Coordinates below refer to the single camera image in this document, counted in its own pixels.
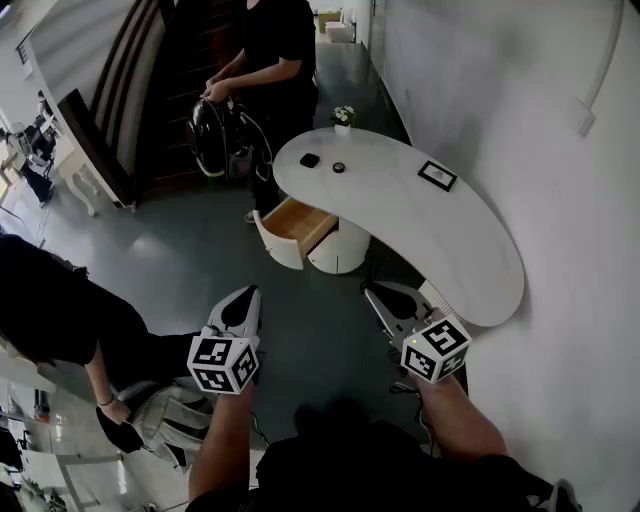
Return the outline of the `person's left shoe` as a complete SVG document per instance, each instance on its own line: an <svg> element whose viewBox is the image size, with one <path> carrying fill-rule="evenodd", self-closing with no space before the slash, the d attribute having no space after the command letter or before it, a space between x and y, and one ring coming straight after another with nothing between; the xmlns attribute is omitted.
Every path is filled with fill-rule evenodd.
<svg viewBox="0 0 640 512"><path fill-rule="evenodd" d="M323 422L322 412L309 404L302 404L294 413L294 425L299 436L317 431L322 427Z"/></svg>

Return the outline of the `white flowers in white pot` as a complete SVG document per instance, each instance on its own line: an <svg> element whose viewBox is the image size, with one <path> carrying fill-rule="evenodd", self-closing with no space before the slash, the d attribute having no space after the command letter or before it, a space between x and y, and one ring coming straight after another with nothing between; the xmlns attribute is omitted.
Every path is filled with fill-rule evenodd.
<svg viewBox="0 0 640 512"><path fill-rule="evenodd" d="M339 136L347 136L354 126L356 118L355 109L351 106L335 107L331 113L330 121Z"/></svg>

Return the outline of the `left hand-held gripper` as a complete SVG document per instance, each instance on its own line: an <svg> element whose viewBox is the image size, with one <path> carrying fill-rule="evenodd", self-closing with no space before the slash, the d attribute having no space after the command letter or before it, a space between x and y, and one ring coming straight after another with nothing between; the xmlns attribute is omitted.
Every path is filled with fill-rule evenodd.
<svg viewBox="0 0 640 512"><path fill-rule="evenodd" d="M211 327L192 339L187 359L191 376L202 392L239 395L260 367L259 288L249 285L229 294L214 306L207 325Z"/></svg>

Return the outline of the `white wall conduit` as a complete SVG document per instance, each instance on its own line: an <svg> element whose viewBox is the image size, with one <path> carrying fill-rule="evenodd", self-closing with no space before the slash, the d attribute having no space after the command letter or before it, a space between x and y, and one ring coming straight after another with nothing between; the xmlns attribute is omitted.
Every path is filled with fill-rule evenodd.
<svg viewBox="0 0 640 512"><path fill-rule="evenodd" d="M609 68L617 49L624 19L625 4L626 0L614 1L613 14L606 40L606 45L600 62L596 68L594 79L589 86L584 98L577 100L578 117L575 121L575 131L582 138L587 137L596 120L596 115L593 112L593 107L604 85L605 79L608 75Z"/></svg>

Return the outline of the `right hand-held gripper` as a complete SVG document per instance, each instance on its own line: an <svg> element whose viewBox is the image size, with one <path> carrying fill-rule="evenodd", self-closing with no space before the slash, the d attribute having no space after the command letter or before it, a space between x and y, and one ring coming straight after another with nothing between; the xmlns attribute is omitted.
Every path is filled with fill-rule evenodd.
<svg viewBox="0 0 640 512"><path fill-rule="evenodd" d="M391 345L409 374L435 384L464 365L472 338L454 313L435 309L428 322L415 323L415 316L431 310L417 289L384 281L366 285L363 293L381 329L394 336Z"/></svg>

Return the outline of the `white large drawer wooden inside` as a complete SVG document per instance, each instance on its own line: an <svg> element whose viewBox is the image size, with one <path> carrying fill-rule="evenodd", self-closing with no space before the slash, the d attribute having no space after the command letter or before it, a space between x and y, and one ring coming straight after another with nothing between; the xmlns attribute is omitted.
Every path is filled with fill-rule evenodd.
<svg viewBox="0 0 640 512"><path fill-rule="evenodd" d="M338 218L291 197L266 216L252 212L267 253L276 262L302 270L303 261L337 227Z"/></svg>

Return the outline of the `white curved desk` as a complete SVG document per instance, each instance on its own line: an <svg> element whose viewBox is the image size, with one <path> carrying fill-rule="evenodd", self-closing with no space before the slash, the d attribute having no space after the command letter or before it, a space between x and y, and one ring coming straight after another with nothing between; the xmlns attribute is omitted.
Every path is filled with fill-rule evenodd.
<svg viewBox="0 0 640 512"><path fill-rule="evenodd" d="M300 159L318 155L314 168ZM418 176L431 156L353 129L303 133L277 153L274 176L292 198L369 232L418 271L464 320L499 326L518 309L524 269L507 230L462 179L446 192ZM346 170L335 173L342 162Z"/></svg>

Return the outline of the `pale pink sofa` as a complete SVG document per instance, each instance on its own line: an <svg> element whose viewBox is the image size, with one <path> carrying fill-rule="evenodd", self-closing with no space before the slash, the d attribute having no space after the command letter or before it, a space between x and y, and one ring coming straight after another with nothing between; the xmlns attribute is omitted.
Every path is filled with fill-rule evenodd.
<svg viewBox="0 0 640 512"><path fill-rule="evenodd" d="M356 37L356 25L339 21L327 21L325 32L332 43L353 43Z"/></svg>

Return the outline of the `beige backpack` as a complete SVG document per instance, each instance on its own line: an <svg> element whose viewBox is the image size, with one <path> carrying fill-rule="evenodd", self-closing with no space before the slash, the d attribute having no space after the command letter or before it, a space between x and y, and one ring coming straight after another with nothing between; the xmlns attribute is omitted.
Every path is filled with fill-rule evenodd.
<svg viewBox="0 0 640 512"><path fill-rule="evenodd" d="M186 473L210 426L212 400L198 390L152 381L130 386L118 399L131 412L124 428L132 449L150 452Z"/></svg>

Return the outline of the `person's black shirt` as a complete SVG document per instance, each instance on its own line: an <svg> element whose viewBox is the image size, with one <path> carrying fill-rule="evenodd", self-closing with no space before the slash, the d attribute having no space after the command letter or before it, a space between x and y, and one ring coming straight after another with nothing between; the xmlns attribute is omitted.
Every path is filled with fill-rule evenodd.
<svg viewBox="0 0 640 512"><path fill-rule="evenodd" d="M210 491L186 512L531 512L551 484L515 460L434 458L384 421L273 443L253 490Z"/></svg>

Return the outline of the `black picture frame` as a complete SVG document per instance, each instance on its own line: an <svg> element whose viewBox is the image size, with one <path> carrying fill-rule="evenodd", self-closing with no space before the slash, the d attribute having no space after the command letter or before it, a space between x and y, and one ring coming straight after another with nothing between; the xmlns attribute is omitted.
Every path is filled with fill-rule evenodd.
<svg viewBox="0 0 640 512"><path fill-rule="evenodd" d="M449 192L457 181L455 174L432 160L421 167L418 176L446 192Z"/></svg>

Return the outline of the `white glass table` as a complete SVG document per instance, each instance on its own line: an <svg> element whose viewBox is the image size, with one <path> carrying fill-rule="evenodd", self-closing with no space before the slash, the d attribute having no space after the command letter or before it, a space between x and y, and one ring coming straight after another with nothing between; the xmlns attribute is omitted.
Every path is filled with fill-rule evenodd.
<svg viewBox="0 0 640 512"><path fill-rule="evenodd" d="M113 448L58 454L9 438L0 441L0 456L19 461L19 483L40 489L47 497L57 493L68 512L134 512L142 504L123 455Z"/></svg>

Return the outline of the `person's right shoe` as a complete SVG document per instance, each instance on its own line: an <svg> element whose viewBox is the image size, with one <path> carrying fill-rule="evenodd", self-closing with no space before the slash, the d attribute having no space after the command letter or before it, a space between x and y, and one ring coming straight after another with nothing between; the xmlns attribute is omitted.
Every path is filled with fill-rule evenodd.
<svg viewBox="0 0 640 512"><path fill-rule="evenodd" d="M359 402L348 397L330 402L324 410L324 418L333 430L362 428L375 421Z"/></svg>

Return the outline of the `black backpack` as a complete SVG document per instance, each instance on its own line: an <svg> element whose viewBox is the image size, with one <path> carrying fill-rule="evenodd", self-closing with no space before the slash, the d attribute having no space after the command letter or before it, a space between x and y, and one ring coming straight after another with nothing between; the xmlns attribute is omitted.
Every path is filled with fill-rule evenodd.
<svg viewBox="0 0 640 512"><path fill-rule="evenodd" d="M263 182L270 179L273 151L267 122L245 102L200 99L187 121L186 133L191 153L206 176L232 180L255 172Z"/></svg>

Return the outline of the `person's right forearm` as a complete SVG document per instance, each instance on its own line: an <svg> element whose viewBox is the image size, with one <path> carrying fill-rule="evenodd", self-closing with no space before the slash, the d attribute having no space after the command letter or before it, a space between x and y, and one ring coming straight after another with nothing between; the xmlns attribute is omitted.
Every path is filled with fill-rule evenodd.
<svg viewBox="0 0 640 512"><path fill-rule="evenodd" d="M471 462L485 456L507 456L503 436L471 402L458 380L449 375L437 383L413 378L441 453Z"/></svg>

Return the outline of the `white console table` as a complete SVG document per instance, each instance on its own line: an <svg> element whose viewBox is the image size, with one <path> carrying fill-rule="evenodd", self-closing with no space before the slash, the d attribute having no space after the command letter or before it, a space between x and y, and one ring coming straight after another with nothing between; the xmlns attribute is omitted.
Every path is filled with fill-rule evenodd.
<svg viewBox="0 0 640 512"><path fill-rule="evenodd" d="M96 217L100 209L97 203L105 195L105 188L90 169L87 158L67 135L56 140L54 169L59 181L84 205L87 214Z"/></svg>

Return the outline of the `black cap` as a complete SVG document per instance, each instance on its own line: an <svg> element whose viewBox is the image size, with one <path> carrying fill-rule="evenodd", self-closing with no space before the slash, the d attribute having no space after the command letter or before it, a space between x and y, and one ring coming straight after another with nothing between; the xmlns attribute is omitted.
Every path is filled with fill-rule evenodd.
<svg viewBox="0 0 640 512"><path fill-rule="evenodd" d="M120 451L130 454L143 448L143 441L132 425L116 424L100 408L96 409L96 414L104 434Z"/></svg>

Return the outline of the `dark wooden staircase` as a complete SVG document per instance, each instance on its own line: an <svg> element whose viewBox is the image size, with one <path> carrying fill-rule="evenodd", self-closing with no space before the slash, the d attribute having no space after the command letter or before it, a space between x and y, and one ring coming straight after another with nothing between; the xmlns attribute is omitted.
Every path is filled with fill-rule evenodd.
<svg viewBox="0 0 640 512"><path fill-rule="evenodd" d="M133 0L97 84L58 103L90 167L118 208L204 178L186 123L205 89L240 48L246 0Z"/></svg>

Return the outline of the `person's left forearm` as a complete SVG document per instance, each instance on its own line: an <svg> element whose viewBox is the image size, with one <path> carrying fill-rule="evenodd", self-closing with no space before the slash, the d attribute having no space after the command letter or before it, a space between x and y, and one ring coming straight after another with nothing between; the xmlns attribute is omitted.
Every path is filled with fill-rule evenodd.
<svg viewBox="0 0 640 512"><path fill-rule="evenodd" d="M250 381L239 395L218 396L206 437L190 470L189 502L209 492L248 490L254 388Z"/></svg>

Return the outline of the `person's shoe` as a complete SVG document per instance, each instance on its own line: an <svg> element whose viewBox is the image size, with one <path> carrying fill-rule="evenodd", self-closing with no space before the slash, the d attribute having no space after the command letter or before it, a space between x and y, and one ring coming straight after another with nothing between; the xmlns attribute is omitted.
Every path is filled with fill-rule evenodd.
<svg viewBox="0 0 640 512"><path fill-rule="evenodd" d="M330 402L324 410L324 418L333 430L362 428L375 421L359 402L348 397Z"/></svg>
<svg viewBox="0 0 640 512"><path fill-rule="evenodd" d="M294 425L299 436L317 431L322 427L323 422L322 412L309 404L302 404L294 413Z"/></svg>

